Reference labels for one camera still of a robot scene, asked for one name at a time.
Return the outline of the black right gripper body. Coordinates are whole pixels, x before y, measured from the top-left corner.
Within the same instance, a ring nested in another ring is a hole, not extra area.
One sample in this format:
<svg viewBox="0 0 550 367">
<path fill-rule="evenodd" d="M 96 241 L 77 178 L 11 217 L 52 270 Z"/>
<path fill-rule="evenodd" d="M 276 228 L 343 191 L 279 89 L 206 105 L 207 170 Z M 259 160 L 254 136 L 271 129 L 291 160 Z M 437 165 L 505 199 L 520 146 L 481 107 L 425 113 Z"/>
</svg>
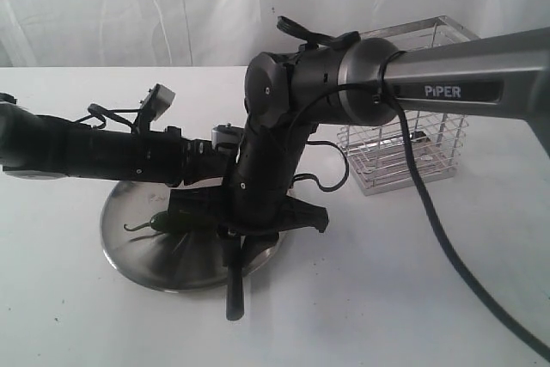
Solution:
<svg viewBox="0 0 550 367">
<path fill-rule="evenodd" d="M 228 228 L 241 235 L 266 235 L 302 228 L 323 233 L 327 209 L 288 194 L 314 125 L 293 132 L 247 125 L 233 164 L 223 177 Z"/>
</svg>

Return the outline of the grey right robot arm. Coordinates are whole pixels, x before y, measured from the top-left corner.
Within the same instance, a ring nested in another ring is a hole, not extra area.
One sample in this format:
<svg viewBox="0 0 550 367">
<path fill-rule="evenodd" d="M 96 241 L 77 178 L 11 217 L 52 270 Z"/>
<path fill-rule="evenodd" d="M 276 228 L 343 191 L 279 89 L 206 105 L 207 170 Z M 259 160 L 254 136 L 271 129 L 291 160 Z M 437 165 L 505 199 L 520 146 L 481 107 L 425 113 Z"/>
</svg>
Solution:
<svg viewBox="0 0 550 367">
<path fill-rule="evenodd" d="M 244 77 L 247 123 L 224 186 L 224 222 L 243 235 L 327 224 L 286 198 L 320 124 L 385 125 L 406 110 L 525 121 L 549 145 L 549 32 L 536 29 L 417 51 L 385 39 L 263 52 Z"/>
</svg>

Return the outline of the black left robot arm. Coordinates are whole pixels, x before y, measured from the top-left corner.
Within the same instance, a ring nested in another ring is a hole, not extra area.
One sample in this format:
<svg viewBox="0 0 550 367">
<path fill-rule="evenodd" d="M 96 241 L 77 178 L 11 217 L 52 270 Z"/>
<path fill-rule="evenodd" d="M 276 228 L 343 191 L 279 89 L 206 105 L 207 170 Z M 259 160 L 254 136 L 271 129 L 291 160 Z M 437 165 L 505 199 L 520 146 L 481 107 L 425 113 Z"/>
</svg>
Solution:
<svg viewBox="0 0 550 367">
<path fill-rule="evenodd" d="M 150 128 L 172 104 L 174 92 L 156 85 L 140 107 L 88 107 L 88 115 L 69 120 L 37 115 L 1 96 L 1 167 L 22 179 L 78 177 L 160 183 L 167 187 L 224 176 L 229 155 L 211 141 L 186 139 L 177 127 Z"/>
</svg>

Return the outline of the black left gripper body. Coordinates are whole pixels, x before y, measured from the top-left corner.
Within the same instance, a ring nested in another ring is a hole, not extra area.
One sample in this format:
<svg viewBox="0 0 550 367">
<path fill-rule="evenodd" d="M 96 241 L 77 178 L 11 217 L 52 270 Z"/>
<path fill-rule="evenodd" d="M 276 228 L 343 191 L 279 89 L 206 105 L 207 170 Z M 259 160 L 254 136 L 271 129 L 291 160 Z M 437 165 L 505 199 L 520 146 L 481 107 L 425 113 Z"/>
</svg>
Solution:
<svg viewBox="0 0 550 367">
<path fill-rule="evenodd" d="M 211 139 L 185 139 L 181 183 L 185 186 L 196 182 L 223 177 L 231 156 L 217 156 L 211 148 Z"/>
</svg>

